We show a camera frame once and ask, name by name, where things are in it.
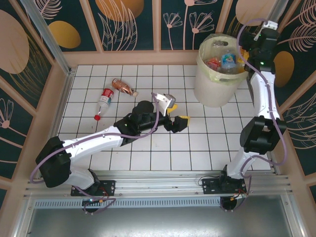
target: trash can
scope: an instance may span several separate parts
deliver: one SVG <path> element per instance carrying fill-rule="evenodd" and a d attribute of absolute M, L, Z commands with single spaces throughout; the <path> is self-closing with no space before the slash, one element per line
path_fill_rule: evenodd
<path fill-rule="evenodd" d="M 199 102 L 208 107 L 221 107 L 227 104 L 240 83 L 248 76 L 248 72 L 235 75 L 219 73 L 204 63 L 205 60 L 218 54 L 214 52 L 216 49 L 212 47 L 215 41 L 224 42 L 224 46 L 221 47 L 236 48 L 236 39 L 224 34 L 212 34 L 200 45 L 194 95 Z"/>

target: water bottle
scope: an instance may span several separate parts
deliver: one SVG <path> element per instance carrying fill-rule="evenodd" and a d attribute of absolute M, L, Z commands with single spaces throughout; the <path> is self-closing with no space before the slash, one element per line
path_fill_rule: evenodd
<path fill-rule="evenodd" d="M 222 71 L 225 74 L 237 74 L 236 52 L 234 48 L 224 48 L 222 51 Z"/>
<path fill-rule="evenodd" d="M 101 117 L 105 114 L 108 110 L 111 100 L 114 95 L 114 87 L 111 84 L 107 84 L 102 92 L 100 100 L 98 102 L 96 113 L 94 119 L 99 121 Z"/>

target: plastic bottle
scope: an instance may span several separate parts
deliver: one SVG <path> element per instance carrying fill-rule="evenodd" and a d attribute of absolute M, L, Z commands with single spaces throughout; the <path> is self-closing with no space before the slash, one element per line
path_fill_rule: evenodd
<path fill-rule="evenodd" d="M 120 92 L 122 92 L 122 93 L 129 94 L 129 95 L 131 95 L 131 96 L 133 96 L 133 97 L 135 97 L 135 98 L 136 98 L 137 95 L 138 95 L 138 92 L 132 90 L 125 82 L 123 82 L 123 81 L 121 81 L 121 80 L 119 80 L 119 79 L 117 79 L 117 78 L 115 78 L 115 79 L 112 81 L 112 86 L 113 86 L 116 90 L 118 90 L 118 91 L 120 91 Z"/>
<path fill-rule="evenodd" d="M 114 87 L 111 84 L 107 84 L 102 92 L 100 100 L 98 102 L 94 119 L 99 121 L 104 113 L 108 110 L 111 100 L 114 95 Z"/>
<path fill-rule="evenodd" d="M 222 51 L 222 73 L 237 74 L 236 51 L 234 48 L 225 47 Z"/>

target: trash inside bin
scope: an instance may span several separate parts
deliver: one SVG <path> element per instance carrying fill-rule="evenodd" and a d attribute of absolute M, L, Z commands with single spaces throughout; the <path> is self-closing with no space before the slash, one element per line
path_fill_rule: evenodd
<path fill-rule="evenodd" d="M 221 107 L 228 103 L 248 76 L 236 57 L 235 38 L 211 34 L 204 40 L 197 56 L 194 94 L 198 101 L 209 107 Z"/>

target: purple cable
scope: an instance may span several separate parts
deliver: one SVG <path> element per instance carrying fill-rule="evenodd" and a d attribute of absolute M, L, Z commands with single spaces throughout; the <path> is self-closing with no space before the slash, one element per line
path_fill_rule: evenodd
<path fill-rule="evenodd" d="M 247 27 L 248 24 L 250 24 L 250 23 L 252 23 L 252 22 L 254 22 L 254 21 L 264 21 L 264 22 L 267 22 L 266 19 L 263 19 L 263 18 L 256 18 L 256 19 L 252 19 L 252 20 L 248 21 L 246 24 L 244 24 L 244 25 L 242 26 L 242 28 L 240 29 L 240 31 L 239 31 L 239 33 L 238 33 L 238 36 L 237 36 L 237 49 L 239 49 L 239 41 L 240 41 L 240 36 L 241 36 L 242 31 Z M 265 158 L 263 158 L 263 157 L 261 157 L 261 156 L 254 155 L 254 156 L 248 158 L 248 159 L 246 160 L 246 162 L 242 165 L 242 167 L 241 167 L 241 169 L 240 169 L 240 174 L 241 174 L 241 176 L 242 176 L 243 178 L 249 178 L 248 191 L 247 191 L 247 195 L 248 195 L 249 192 L 250 192 L 250 186 L 251 186 L 251 178 L 252 178 L 252 175 L 248 175 L 248 176 L 243 175 L 242 171 L 243 171 L 243 169 L 245 168 L 246 164 L 247 164 L 249 161 L 251 161 L 253 158 L 260 158 L 260 159 L 262 159 L 262 160 L 264 160 L 264 161 L 266 161 L 266 162 L 268 162 L 268 163 L 270 163 L 270 164 L 276 165 L 276 166 L 283 165 L 283 164 L 287 161 L 287 148 L 286 148 L 285 140 L 284 140 L 284 138 L 283 138 L 283 136 L 282 136 L 282 133 L 281 133 L 279 127 L 278 127 L 276 118 L 274 117 L 273 112 L 272 112 L 272 110 L 273 110 L 273 108 L 272 108 L 272 94 L 271 94 L 271 88 L 270 88 L 270 85 L 269 85 L 269 83 L 268 83 L 268 80 L 266 79 L 266 77 L 265 77 L 258 69 L 256 69 L 256 68 L 253 67 L 250 63 L 247 62 L 247 60 L 242 56 L 240 50 L 238 50 L 238 54 L 239 54 L 239 57 L 245 62 L 245 64 L 246 64 L 248 67 L 250 67 L 252 70 L 254 70 L 259 76 L 261 76 L 261 78 L 263 79 L 263 81 L 264 81 L 265 84 L 266 84 L 267 91 L 268 91 L 268 96 L 269 96 L 269 110 L 270 110 L 270 116 L 271 116 L 271 119 L 272 119 L 272 121 L 273 121 L 273 124 L 274 124 L 274 126 L 275 126 L 275 128 L 276 128 L 276 131 L 277 131 L 277 133 L 278 133 L 278 135 L 279 135 L 279 137 L 280 137 L 280 140 L 281 140 L 281 142 L 282 142 L 283 149 L 284 149 L 284 157 L 283 157 L 283 160 L 282 160 L 280 163 L 276 163 L 276 162 L 273 162 L 273 161 L 271 161 L 271 160 L 265 159 Z"/>
<path fill-rule="evenodd" d="M 58 150 L 52 152 L 52 153 L 49 154 L 48 156 L 46 156 L 46 157 L 35 167 L 35 169 L 32 171 L 32 173 L 31 173 L 31 175 L 30 175 L 30 182 L 31 182 L 32 184 L 40 184 L 40 183 L 43 183 L 44 180 L 34 181 L 34 175 L 35 175 L 35 173 L 38 171 L 38 169 L 39 169 L 48 159 L 52 158 L 54 155 L 56 155 L 56 154 L 58 154 L 58 153 L 60 153 L 60 152 L 62 152 L 62 151 L 64 151 L 64 150 L 66 150 L 66 149 L 68 149 L 68 148 L 71 148 L 71 147 L 74 147 L 74 146 L 76 146 L 76 145 L 79 145 L 80 143 L 87 142 L 87 141 L 90 141 L 90 140 L 92 140 L 92 139 L 99 138 L 99 137 L 103 137 L 103 136 L 120 136 L 120 137 L 125 137 L 125 138 L 132 138 L 132 139 L 137 138 L 137 139 L 139 139 L 139 138 L 147 137 L 147 136 L 149 136 L 150 134 L 152 134 L 153 132 L 155 132 L 155 130 L 156 130 L 156 128 L 157 128 L 157 125 L 158 125 L 158 121 L 159 121 L 158 101 L 157 101 L 157 99 L 156 99 L 155 96 L 156 96 L 156 94 L 155 94 L 155 93 L 152 93 L 152 97 L 153 97 L 153 99 L 154 99 L 154 101 L 155 101 L 155 105 L 156 105 L 156 121 L 155 121 L 155 124 L 154 124 L 153 128 L 152 128 L 148 133 L 146 133 L 146 134 L 144 134 L 144 135 L 141 135 L 141 136 L 130 136 L 130 135 L 125 135 L 125 134 L 120 134 L 120 133 L 113 133 L 113 132 L 111 132 L 111 133 L 103 133 L 103 134 L 99 134 L 99 135 L 95 135 L 95 136 L 92 136 L 92 137 L 85 138 L 85 139 L 83 139 L 83 140 L 81 140 L 81 141 L 78 141 L 78 142 L 75 142 L 75 143 L 70 144 L 70 145 L 68 145 L 68 146 L 65 146 L 65 147 L 63 147 L 63 148 L 60 148 L 60 149 L 58 149 Z M 74 187 L 75 187 L 79 192 L 81 192 L 82 194 L 84 194 L 84 195 L 86 195 L 87 197 L 90 197 L 90 198 L 92 198 L 92 199 L 103 200 L 103 201 L 105 201 L 105 200 L 112 200 L 112 202 L 110 202 L 107 206 L 105 206 L 104 208 L 102 208 L 100 211 L 99 211 L 99 210 L 98 210 L 98 211 L 95 211 L 95 212 L 94 212 L 95 214 L 97 214 L 97 213 L 99 213 L 99 212 L 101 212 L 101 211 L 104 211 L 105 209 L 107 209 L 110 205 L 112 205 L 112 204 L 116 201 L 115 198 L 99 198 L 99 197 L 91 196 L 91 195 L 87 194 L 86 192 L 84 192 L 83 190 L 81 190 L 79 187 L 76 187 L 76 186 L 74 186 Z"/>

